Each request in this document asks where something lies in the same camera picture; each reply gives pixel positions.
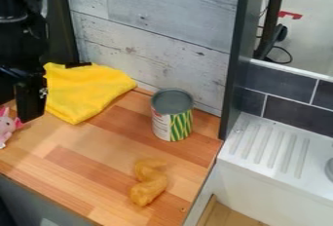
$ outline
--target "whitewashed wood wall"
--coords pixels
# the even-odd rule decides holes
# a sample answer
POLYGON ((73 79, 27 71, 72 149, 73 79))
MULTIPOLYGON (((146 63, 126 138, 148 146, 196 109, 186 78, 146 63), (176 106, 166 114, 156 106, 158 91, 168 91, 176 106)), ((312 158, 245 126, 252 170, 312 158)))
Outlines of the whitewashed wood wall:
POLYGON ((69 0, 82 59, 220 115, 237 0, 69 0))

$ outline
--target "yellow towel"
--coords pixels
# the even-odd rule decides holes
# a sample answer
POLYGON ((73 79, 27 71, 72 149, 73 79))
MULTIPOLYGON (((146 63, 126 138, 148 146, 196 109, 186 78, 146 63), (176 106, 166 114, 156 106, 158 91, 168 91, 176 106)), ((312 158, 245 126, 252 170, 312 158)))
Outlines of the yellow towel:
POLYGON ((47 63, 49 95, 46 110, 78 124, 102 111, 115 97, 135 88, 135 82, 120 70, 92 64, 66 69, 47 63))

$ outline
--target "striped wood surface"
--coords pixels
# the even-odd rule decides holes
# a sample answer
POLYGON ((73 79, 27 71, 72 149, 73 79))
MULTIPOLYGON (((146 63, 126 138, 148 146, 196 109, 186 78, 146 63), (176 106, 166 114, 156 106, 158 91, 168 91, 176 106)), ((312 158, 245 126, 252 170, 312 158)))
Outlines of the striped wood surface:
POLYGON ((1 150, 0 171, 100 225, 180 225, 221 146, 219 118, 194 111, 194 132, 179 142, 151 131, 150 94, 136 89, 78 126, 45 114, 1 150), (150 206, 128 196, 142 158, 168 162, 169 185, 150 206))

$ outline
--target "pink toy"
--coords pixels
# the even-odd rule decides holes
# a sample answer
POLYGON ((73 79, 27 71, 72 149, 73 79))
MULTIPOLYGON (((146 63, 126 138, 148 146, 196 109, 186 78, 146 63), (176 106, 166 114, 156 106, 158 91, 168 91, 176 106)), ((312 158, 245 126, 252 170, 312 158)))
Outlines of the pink toy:
POLYGON ((23 126, 18 117, 13 120, 8 116, 9 108, 0 108, 0 149, 6 147, 5 143, 13 135, 13 132, 23 126))

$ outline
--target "paint can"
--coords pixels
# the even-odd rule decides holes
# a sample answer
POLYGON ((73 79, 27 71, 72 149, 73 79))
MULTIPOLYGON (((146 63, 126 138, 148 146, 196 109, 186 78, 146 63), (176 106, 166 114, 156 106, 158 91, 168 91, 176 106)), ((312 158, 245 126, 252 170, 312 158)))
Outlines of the paint can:
POLYGON ((192 96, 183 90, 164 89, 152 96, 152 119, 155 136, 178 141, 189 136, 193 125, 192 96))

